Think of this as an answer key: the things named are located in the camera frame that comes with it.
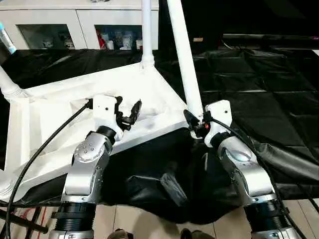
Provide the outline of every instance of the white metal pole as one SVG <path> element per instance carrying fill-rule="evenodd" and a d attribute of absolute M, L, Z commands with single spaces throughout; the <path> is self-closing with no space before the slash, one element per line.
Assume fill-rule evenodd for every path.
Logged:
<path fill-rule="evenodd" d="M 23 95 L 22 89 L 14 83 L 7 75 L 4 69 L 0 66 L 0 88 L 3 96 L 9 100 L 14 97 L 21 97 Z"/>
<path fill-rule="evenodd" d="M 143 38 L 143 67 L 154 65 L 152 53 L 152 21 L 151 0 L 142 0 L 142 38 Z"/>
<path fill-rule="evenodd" d="M 180 0 L 167 0 L 188 110 L 202 119 L 203 107 Z"/>

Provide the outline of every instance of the glass cabinet door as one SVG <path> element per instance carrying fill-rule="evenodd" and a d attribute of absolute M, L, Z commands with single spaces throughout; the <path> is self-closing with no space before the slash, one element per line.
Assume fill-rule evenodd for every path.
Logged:
<path fill-rule="evenodd" d="M 87 48 L 76 10 L 0 10 L 0 22 L 17 49 Z"/>
<path fill-rule="evenodd" d="M 29 49 L 74 49 L 66 24 L 17 25 Z"/>
<path fill-rule="evenodd" d="M 77 10 L 89 49 L 141 50 L 141 10 Z M 152 10 L 152 49 L 158 49 L 159 11 Z"/>
<path fill-rule="evenodd" d="M 142 26 L 140 25 L 95 25 L 95 30 L 101 49 L 142 49 Z"/>

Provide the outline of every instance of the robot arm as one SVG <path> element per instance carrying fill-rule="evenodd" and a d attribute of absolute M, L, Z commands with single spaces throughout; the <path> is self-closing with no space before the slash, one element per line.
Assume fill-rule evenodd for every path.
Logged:
<path fill-rule="evenodd" d="M 218 101 L 207 105 L 203 122 L 199 124 L 190 112 L 184 115 L 190 130 L 204 138 L 207 147 L 217 151 L 218 158 L 231 178 L 240 196 L 252 239 L 297 239 L 299 238 L 285 217 L 277 200 L 270 177 L 247 145 L 232 136 L 225 127 L 212 121 L 216 119 L 227 126 L 232 122 L 229 101 Z"/>
<path fill-rule="evenodd" d="M 122 97 L 97 95 L 93 98 L 96 132 L 89 132 L 74 151 L 72 166 L 65 180 L 62 205 L 52 214 L 57 219 L 50 239 L 92 239 L 96 204 L 100 200 L 103 172 L 115 141 L 130 130 L 139 116 L 142 102 L 138 101 L 129 117 L 119 111 Z"/>

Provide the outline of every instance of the black tarp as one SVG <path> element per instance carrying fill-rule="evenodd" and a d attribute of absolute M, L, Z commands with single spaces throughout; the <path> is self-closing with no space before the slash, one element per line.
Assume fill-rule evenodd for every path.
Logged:
<path fill-rule="evenodd" d="M 3 68 L 28 88 L 140 60 L 129 51 L 17 51 Z M 155 52 L 156 68 L 184 99 L 176 54 Z M 204 105 L 229 100 L 232 127 L 247 135 L 284 199 L 319 197 L 319 59 L 311 51 L 206 51 L 194 55 Z M 8 103 L 1 100 L 4 157 Z M 289 177 L 278 172 L 284 171 Z M 17 206 L 59 205 L 65 176 L 32 188 Z M 111 156 L 101 203 L 143 208 L 165 219 L 205 224 L 239 206 L 213 151 L 179 129 Z"/>

